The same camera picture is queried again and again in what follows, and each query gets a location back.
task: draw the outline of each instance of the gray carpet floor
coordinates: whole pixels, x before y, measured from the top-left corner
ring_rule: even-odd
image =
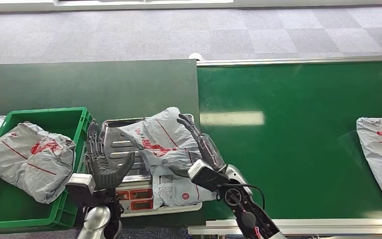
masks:
[[[193,9],[0,14],[0,64],[382,55],[382,7]],[[73,239],[66,232],[0,239]],[[127,229],[122,239],[186,239]]]

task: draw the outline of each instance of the robotic arm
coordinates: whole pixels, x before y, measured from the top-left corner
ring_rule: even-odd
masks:
[[[83,209],[84,226],[78,239],[115,239],[122,229],[124,212],[115,188],[134,165],[135,153],[127,155],[126,162],[112,170],[101,143],[102,132],[93,120],[87,135],[85,163],[90,174],[74,173],[67,184],[71,198]]]
[[[263,210],[264,195],[261,190],[249,185],[236,167],[224,163],[210,136],[199,132],[191,119],[180,114],[177,121],[191,132],[202,155],[202,160],[188,170],[191,181],[218,193],[220,200],[232,210],[246,238],[284,239],[284,235]],[[96,122],[92,121],[85,154],[90,174],[73,174],[67,184],[71,198],[83,209],[84,227],[78,239],[114,239],[122,229],[120,217],[124,209],[115,188],[132,168],[135,155],[130,153],[121,167],[112,170],[104,154],[102,134]],[[262,208],[253,201],[250,187],[262,194]]]
[[[178,123],[185,126],[197,141],[202,160],[188,170],[191,181],[212,192],[217,192],[233,212],[242,234],[250,239],[284,239],[285,236],[264,212],[264,195],[260,189],[249,185],[241,172],[233,165],[224,163],[215,144],[208,134],[200,133],[184,115]],[[250,187],[256,188],[263,197],[263,208],[253,199]]]

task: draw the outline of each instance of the dark green conveyor belt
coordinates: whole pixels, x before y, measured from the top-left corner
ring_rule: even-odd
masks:
[[[355,131],[359,117],[382,117],[382,61],[199,66],[197,76],[202,130],[262,188],[271,218],[382,218]],[[242,124],[263,120],[212,119],[233,112]],[[218,202],[204,211],[208,220],[233,218]]]

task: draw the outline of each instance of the white wall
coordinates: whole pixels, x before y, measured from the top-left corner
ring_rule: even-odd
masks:
[[[0,11],[331,6],[382,4],[382,0],[0,0]]]

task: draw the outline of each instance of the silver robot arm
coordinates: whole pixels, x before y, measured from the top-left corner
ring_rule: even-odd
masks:
[[[74,173],[67,184],[71,198],[83,209],[84,226],[78,239],[115,239],[122,230],[124,212],[115,188],[134,165],[135,153],[127,155],[125,163],[112,170],[104,154],[103,135],[93,120],[86,142],[85,163],[89,174]]]

